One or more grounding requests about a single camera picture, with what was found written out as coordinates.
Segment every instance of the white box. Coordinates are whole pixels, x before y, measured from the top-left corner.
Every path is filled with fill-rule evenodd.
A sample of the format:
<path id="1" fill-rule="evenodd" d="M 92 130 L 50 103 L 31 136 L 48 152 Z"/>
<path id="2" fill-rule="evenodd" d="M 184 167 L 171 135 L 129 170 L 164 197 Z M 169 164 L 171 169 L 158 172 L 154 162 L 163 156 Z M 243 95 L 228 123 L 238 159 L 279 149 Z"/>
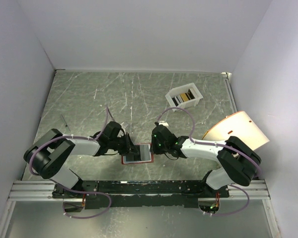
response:
<path id="1" fill-rule="evenodd" d="M 175 96 L 180 95 L 181 93 L 187 93 L 189 89 L 193 89 L 192 94 L 195 97 L 195 99 L 180 103 L 177 107 L 179 108 L 189 108 L 192 106 L 196 106 L 199 102 L 200 99 L 203 98 L 202 94 L 198 90 L 197 86 L 195 86 L 194 83 L 189 83 L 180 87 L 172 88 L 166 95 L 165 98 L 167 99 L 168 103 L 170 104 L 171 107 L 176 107 L 174 104 L 172 98 Z"/>

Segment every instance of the wire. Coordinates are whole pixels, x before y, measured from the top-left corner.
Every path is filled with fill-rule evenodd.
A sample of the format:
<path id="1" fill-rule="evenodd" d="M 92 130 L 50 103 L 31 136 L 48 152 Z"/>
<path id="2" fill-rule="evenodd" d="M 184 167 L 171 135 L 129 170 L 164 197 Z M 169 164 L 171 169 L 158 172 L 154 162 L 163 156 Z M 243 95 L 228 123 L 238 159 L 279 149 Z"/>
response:
<path id="1" fill-rule="evenodd" d="M 169 156 L 167 156 L 167 154 L 165 153 L 164 154 L 169 160 L 177 160 L 177 159 L 179 159 L 179 157 L 178 158 L 176 158 L 176 159 L 172 159 L 172 158 L 170 158 Z"/>
<path id="2" fill-rule="evenodd" d="M 123 132 L 123 135 L 125 135 L 125 131 L 122 128 L 120 128 L 120 130 Z"/>
<path id="3" fill-rule="evenodd" d="M 196 144 L 202 144 L 202 145 L 214 145 L 214 146 L 216 146 L 214 143 L 198 142 L 198 141 L 194 141 L 194 140 L 192 139 L 191 136 L 192 136 L 193 131 L 194 131 L 194 129 L 195 129 L 195 121 L 194 121 L 192 115 L 191 115 L 187 110 L 185 110 L 185 109 L 178 108 L 178 107 L 171 107 L 171 108 L 168 108 L 168 109 L 166 109 L 166 110 L 164 110 L 164 111 L 162 112 L 162 114 L 158 117 L 157 121 L 159 121 L 159 119 L 161 118 L 161 116 L 162 116 L 166 111 L 171 110 L 171 109 L 180 109 L 180 110 L 182 110 L 182 111 L 185 111 L 185 112 L 190 116 L 190 118 L 192 119 L 193 126 L 192 126 L 192 130 L 191 130 L 191 132 L 190 132 L 190 134 L 189 134 L 189 139 L 190 139 L 193 143 L 196 143 Z M 48 146 L 49 144 L 51 144 L 51 143 L 53 143 L 53 142 L 55 142 L 55 141 L 57 141 L 57 140 L 60 140 L 60 139 L 63 139 L 63 138 L 72 138 L 72 139 L 82 139 L 82 140 L 93 140 L 93 141 L 97 141 L 97 139 L 100 137 L 100 135 L 103 133 L 103 131 L 104 131 L 105 127 L 106 127 L 106 124 L 107 124 L 107 121 L 108 121 L 108 115 L 110 115 L 111 119 L 112 119 L 113 121 L 115 121 L 114 118 L 112 117 L 111 113 L 109 112 L 108 106 L 106 106 L 106 120 L 105 120 L 105 123 L 104 123 L 104 126 L 103 126 L 102 130 L 101 130 L 100 133 L 96 136 L 96 138 L 89 138 L 89 137 L 83 137 L 83 136 L 73 136 L 73 135 L 63 135 L 63 136 L 56 137 L 56 138 L 54 138 L 54 139 L 52 139 L 52 140 L 50 140 L 50 141 L 44 143 L 43 145 L 41 145 L 41 146 L 40 146 L 40 147 L 33 153 L 33 155 L 32 155 L 31 158 L 30 158 L 30 161 L 29 161 L 29 170 L 30 170 L 30 173 L 33 174 L 33 175 L 35 175 L 35 176 L 39 176 L 38 173 L 35 173 L 35 172 L 33 171 L 33 161 L 34 161 L 34 158 L 35 158 L 35 156 L 36 156 L 36 155 L 37 155 L 43 148 L 45 148 L 46 146 Z M 258 170 L 258 172 L 259 172 L 258 175 L 260 175 L 260 172 L 261 172 L 260 167 L 259 167 L 259 166 L 258 166 L 258 165 L 257 165 L 251 158 L 249 158 L 247 155 L 245 155 L 245 154 L 242 153 L 241 151 L 238 151 L 238 150 L 236 150 L 236 149 L 234 149 L 234 148 L 232 148 L 232 147 L 226 146 L 226 145 L 217 144 L 217 146 L 225 147 L 225 148 L 227 148 L 227 149 L 230 149 L 230 150 L 232 150 L 232 151 L 234 151 L 234 152 L 240 154 L 241 156 L 244 156 L 244 157 L 245 157 L 246 159 L 248 159 L 252 164 L 254 164 L 254 166 L 257 168 L 257 170 Z M 106 207 L 105 210 L 101 211 L 101 212 L 98 213 L 98 214 L 95 214 L 95 215 L 92 215 L 92 216 L 88 216 L 88 217 L 77 217 L 77 216 L 71 216 L 71 215 L 69 215 L 69 214 L 65 211 L 65 205 L 66 205 L 66 204 L 70 204 L 70 203 L 63 203 L 63 211 L 64 211 L 64 215 L 67 216 L 67 217 L 75 218 L 75 219 L 89 219 L 89 218 L 94 218 L 94 217 L 100 216 L 100 215 L 104 214 L 105 212 L 107 212 L 107 211 L 109 210 L 110 206 L 111 206 L 111 203 L 112 203 L 111 197 L 110 197 L 108 194 L 106 194 L 106 193 L 103 193 L 103 192 L 97 192 L 97 191 L 94 191 L 94 192 L 86 192 L 86 191 L 72 190 L 72 189 L 70 189 L 70 188 L 67 188 L 67 187 L 65 187 L 65 186 L 63 186 L 63 185 L 57 183 L 56 181 L 53 181 L 53 182 L 55 182 L 56 184 L 58 184 L 58 185 L 59 185 L 60 187 L 62 187 L 63 189 L 68 190 L 68 191 L 70 191 L 70 192 L 80 193 L 80 194 L 99 194 L 99 195 L 106 196 L 106 197 L 109 199 L 109 204 L 108 204 L 108 206 Z M 236 211 L 234 211 L 234 212 L 229 212 L 229 213 L 224 213 L 224 214 L 214 214 L 214 216 L 228 216 L 228 215 L 232 215 L 232 214 L 235 214 L 235 213 L 238 213 L 238 212 L 244 210 L 244 209 L 248 206 L 248 204 L 249 204 L 249 196 L 248 196 L 247 192 L 246 192 L 245 190 L 243 190 L 242 188 L 240 188 L 240 187 L 237 187 L 237 186 L 234 186 L 234 185 L 230 185 L 230 186 L 235 187 L 235 188 L 241 190 L 242 192 L 244 192 L 244 193 L 246 194 L 246 196 L 247 196 L 247 203 L 246 203 L 242 208 L 240 208 L 240 209 L 238 209 L 238 210 L 236 210 Z"/>
<path id="4" fill-rule="evenodd" d="M 220 202 L 220 197 L 219 197 L 219 202 L 218 202 L 218 211 L 217 212 L 219 212 L 219 210 L 220 210 L 220 208 L 221 208 L 221 202 Z"/>
<path id="5" fill-rule="evenodd" d="M 189 134 L 189 139 L 190 139 L 190 141 L 191 141 L 192 143 L 194 143 L 194 144 L 198 144 L 198 145 L 220 146 L 220 147 L 229 149 L 229 150 L 231 150 L 231 151 L 234 151 L 234 152 L 238 153 L 239 155 L 243 156 L 244 158 L 246 158 L 249 162 L 252 163 L 253 166 L 256 167 L 257 172 L 256 172 L 256 175 L 255 175 L 254 177 L 258 177 L 258 176 L 261 175 L 261 173 L 262 173 L 261 168 L 258 166 L 258 164 L 255 163 L 255 161 L 253 161 L 253 160 L 252 160 L 248 155 L 246 155 L 245 153 L 243 153 L 243 152 L 241 152 L 241 151 L 239 151 L 239 150 L 237 150 L 237 149 L 235 149 L 235 148 L 233 148 L 233 147 L 230 147 L 230 146 L 228 146 L 228 145 L 224 145 L 224 144 L 215 144 L 215 143 L 212 143 L 212 142 L 203 142 L 203 141 L 195 141 L 195 140 L 193 140 L 193 138 L 192 138 L 192 134 L 193 134 L 194 129 L 195 129 L 195 121 L 194 121 L 194 118 L 192 117 L 192 115 L 191 115 L 187 110 L 185 110 L 185 109 L 183 109 L 183 108 L 178 108 L 178 107 L 167 108 L 166 110 L 164 110 L 164 111 L 160 114 L 160 116 L 157 118 L 156 122 L 158 122 L 158 121 L 160 120 L 160 118 L 162 117 L 162 115 L 163 115 L 165 112 L 167 112 L 167 111 L 169 111 L 169 110 L 171 110 L 171 109 L 179 109 L 179 110 L 182 110 L 182 111 L 186 112 L 186 113 L 190 116 L 193 125 L 192 125 L 191 132 L 190 132 L 190 134 Z"/>
<path id="6" fill-rule="evenodd" d="M 220 193 L 216 192 L 216 198 L 215 198 L 215 203 L 218 205 L 220 201 Z"/>

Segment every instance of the cable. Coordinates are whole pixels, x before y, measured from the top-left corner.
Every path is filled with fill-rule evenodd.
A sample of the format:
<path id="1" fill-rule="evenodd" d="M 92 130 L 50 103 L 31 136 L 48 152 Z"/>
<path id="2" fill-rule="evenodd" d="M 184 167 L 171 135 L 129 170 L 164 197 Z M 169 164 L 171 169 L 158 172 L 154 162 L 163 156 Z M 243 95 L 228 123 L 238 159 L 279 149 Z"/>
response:
<path id="1" fill-rule="evenodd" d="M 64 215 L 67 216 L 67 217 L 69 217 L 69 218 L 74 218 L 74 219 L 89 219 L 89 218 L 98 217 L 98 216 L 104 214 L 105 212 L 107 212 L 107 211 L 109 210 L 110 206 L 111 206 L 112 200 L 111 200 L 111 197 L 110 197 L 107 193 L 104 193 L 104 192 L 92 192 L 92 191 L 91 191 L 91 192 L 86 192 L 86 191 L 73 190 L 73 189 L 70 189 L 70 188 L 68 188 L 68 187 L 65 187 L 65 186 L 63 186 L 63 185 L 57 183 L 56 181 L 54 181 L 54 180 L 52 180 L 52 179 L 50 179 L 50 180 L 53 181 L 53 182 L 55 182 L 56 184 L 58 184 L 58 186 L 60 186 L 61 188 L 65 189 L 65 190 L 67 190 L 67 191 L 74 192 L 74 193 L 80 193 L 80 194 L 99 194 L 99 195 L 106 196 L 106 197 L 108 198 L 108 200 L 109 200 L 109 204 L 108 204 L 108 206 L 105 208 L 105 210 L 103 210 L 103 211 L 101 211 L 101 212 L 99 212 L 99 213 L 97 213 L 97 214 L 95 214 L 95 215 L 88 216 L 88 217 L 77 217 L 77 216 L 71 216 L 71 215 L 69 215 L 69 214 L 65 211 L 65 205 L 66 205 L 66 204 L 69 204 L 69 205 L 74 206 L 74 207 L 77 207 L 77 208 L 81 208 L 81 206 L 76 206 L 76 205 L 74 205 L 74 204 L 66 203 L 66 202 L 65 202 L 65 203 L 63 203 L 63 212 L 64 212 Z"/>
<path id="2" fill-rule="evenodd" d="M 167 154 L 165 153 L 164 154 L 169 160 L 177 160 L 177 159 L 179 159 L 179 157 L 178 158 L 176 158 L 176 159 L 172 159 L 172 158 L 170 158 L 169 156 L 167 156 Z"/>
<path id="3" fill-rule="evenodd" d="M 238 212 L 241 212 L 242 210 L 244 210 L 249 205 L 249 201 L 250 201 L 249 200 L 249 195 L 247 194 L 247 192 L 244 189 L 242 189 L 242 188 L 240 188 L 238 186 L 232 185 L 232 184 L 231 185 L 228 185 L 228 186 L 237 188 L 237 189 L 241 190 L 243 193 L 245 193 L 245 195 L 247 197 L 246 204 L 244 206 L 242 206 L 241 208 L 237 209 L 236 211 L 218 214 L 218 212 L 220 210 L 220 206 L 221 206 L 221 204 L 220 204 L 220 197 L 218 197 L 218 199 L 216 198 L 216 200 L 218 200 L 218 205 L 219 205 L 219 209 L 218 209 L 217 213 L 209 213 L 209 212 L 205 212 L 202 209 L 200 209 L 200 211 L 203 211 L 203 215 L 208 214 L 210 216 L 225 217 L 225 216 L 229 216 L 229 215 L 233 215 L 233 214 L 236 214 Z"/>
<path id="4" fill-rule="evenodd" d="M 118 154 L 118 152 L 116 154 L 104 154 L 104 155 L 117 155 L 117 154 Z"/>
<path id="5" fill-rule="evenodd" d="M 115 121 L 115 119 L 113 118 L 113 116 L 111 115 L 110 111 L 109 111 L 109 108 L 108 108 L 108 105 L 106 105 L 106 113 L 109 114 L 110 118 L 112 121 Z"/>
<path id="6" fill-rule="evenodd" d="M 163 115 L 165 112 L 167 112 L 167 111 L 169 111 L 169 110 L 171 110 L 171 109 L 179 109 L 179 110 L 182 110 L 182 111 L 186 112 L 186 113 L 190 116 L 193 125 L 192 125 L 192 130 L 191 130 L 191 132 L 190 132 L 190 134 L 189 134 L 189 139 L 190 139 L 190 141 L 191 141 L 192 143 L 194 143 L 194 144 L 198 144 L 198 145 L 220 146 L 220 147 L 229 149 L 229 150 L 231 150 L 231 151 L 234 151 L 234 152 L 238 153 L 239 155 L 243 156 L 244 158 L 246 158 L 249 162 L 252 163 L 253 166 L 256 167 L 257 172 L 256 172 L 256 175 L 255 175 L 254 177 L 258 177 L 258 176 L 261 175 L 262 170 L 261 170 L 261 168 L 258 166 L 258 164 L 256 164 L 255 161 L 253 161 L 249 156 L 247 156 L 247 155 L 244 154 L 243 152 L 241 152 L 241 151 L 239 151 L 239 150 L 237 150 L 237 149 L 235 149 L 235 148 L 233 148 L 233 147 L 230 147 L 230 146 L 228 146 L 228 145 L 224 145 L 224 144 L 215 144 L 215 143 L 211 143 L 211 142 L 194 141 L 193 138 L 192 138 L 192 134 L 193 134 L 194 129 L 195 129 L 195 121 L 194 121 L 194 118 L 192 117 L 192 115 L 191 115 L 187 110 L 185 110 L 185 109 L 183 109 L 183 108 L 178 108 L 178 107 L 167 108 L 166 110 L 164 110 L 164 111 L 160 114 L 160 116 L 157 118 L 156 122 L 158 122 L 158 121 L 160 120 L 160 118 L 162 117 L 162 115 Z"/>

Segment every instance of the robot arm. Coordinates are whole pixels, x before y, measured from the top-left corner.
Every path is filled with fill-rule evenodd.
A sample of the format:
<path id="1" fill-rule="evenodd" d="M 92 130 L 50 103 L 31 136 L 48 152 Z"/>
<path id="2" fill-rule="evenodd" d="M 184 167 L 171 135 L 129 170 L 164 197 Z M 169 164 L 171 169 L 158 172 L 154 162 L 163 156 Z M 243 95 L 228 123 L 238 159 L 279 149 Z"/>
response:
<path id="1" fill-rule="evenodd" d="M 100 156 L 105 155 L 109 149 L 118 151 L 121 155 L 140 153 L 138 147 L 132 143 L 128 133 L 123 131 L 123 135 L 118 137 L 120 131 L 123 131 L 120 124 L 111 121 L 97 141 L 60 139 L 42 149 L 35 156 L 33 169 L 44 179 L 51 179 L 65 187 L 79 190 L 82 180 L 73 171 L 63 166 L 68 156 Z M 57 129 L 49 130 L 25 152 L 24 160 L 29 163 L 31 156 L 40 146 L 62 135 Z"/>
<path id="2" fill-rule="evenodd" d="M 259 165 L 260 157 L 238 137 L 231 136 L 226 141 L 194 141 L 196 143 L 193 143 L 188 136 L 176 137 L 167 127 L 158 124 L 152 131 L 151 151 L 154 154 L 169 153 L 174 157 L 200 157 L 217 161 L 222 167 L 206 175 L 206 184 L 214 190 L 234 182 L 242 186 L 249 186 L 256 174 L 256 167 L 246 158 L 231 150 L 214 146 L 215 144 L 226 144 L 243 152 Z"/>

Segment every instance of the white enclosure wall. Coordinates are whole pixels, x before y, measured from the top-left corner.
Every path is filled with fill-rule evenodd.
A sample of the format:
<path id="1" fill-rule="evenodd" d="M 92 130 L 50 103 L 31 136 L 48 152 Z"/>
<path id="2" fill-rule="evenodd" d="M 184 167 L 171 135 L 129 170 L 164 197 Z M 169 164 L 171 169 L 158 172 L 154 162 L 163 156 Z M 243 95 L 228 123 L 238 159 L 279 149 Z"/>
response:
<path id="1" fill-rule="evenodd" d="M 237 106 L 271 142 L 259 151 L 283 237 L 298 237 L 298 0 L 274 0 L 233 72 Z"/>
<path id="2" fill-rule="evenodd" d="M 15 0 L 0 0 L 0 217 L 32 144 L 53 69 Z"/>
<path id="3" fill-rule="evenodd" d="M 18 0 L 55 68 L 232 72 L 271 0 Z"/>

